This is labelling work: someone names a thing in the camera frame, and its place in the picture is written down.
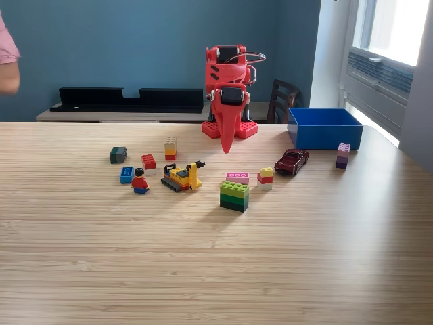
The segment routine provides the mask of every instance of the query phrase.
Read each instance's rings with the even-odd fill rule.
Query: lego vehicle
[[[287,149],[274,169],[281,174],[296,175],[299,169],[309,161],[309,153],[306,150]]]
[[[187,165],[186,169],[176,167],[176,164],[167,165],[164,167],[164,178],[161,179],[161,183],[175,192],[195,190],[202,186],[202,182],[197,178],[197,169],[205,164],[196,161]]]

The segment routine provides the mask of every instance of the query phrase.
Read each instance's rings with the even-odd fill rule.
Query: dark teal lego brick
[[[248,208],[248,201],[244,203],[244,205],[238,205],[230,202],[220,201],[219,206],[222,208],[239,211],[239,212],[245,212]]]

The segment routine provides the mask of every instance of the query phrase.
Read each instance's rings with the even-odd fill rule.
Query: red torso
[[[134,178],[131,185],[134,188],[148,188],[149,185],[147,184],[147,181],[144,178]]]

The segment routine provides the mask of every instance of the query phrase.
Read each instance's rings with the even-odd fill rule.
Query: pink sleeve
[[[0,64],[12,63],[18,60],[20,52],[15,46],[14,40],[6,29],[0,12]]]

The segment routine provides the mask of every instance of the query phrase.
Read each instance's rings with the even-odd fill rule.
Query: blue box
[[[123,167],[120,172],[120,182],[122,184],[128,184],[133,181],[134,178],[134,167]]]
[[[343,108],[290,108],[287,130],[296,149],[358,150],[364,126]]]

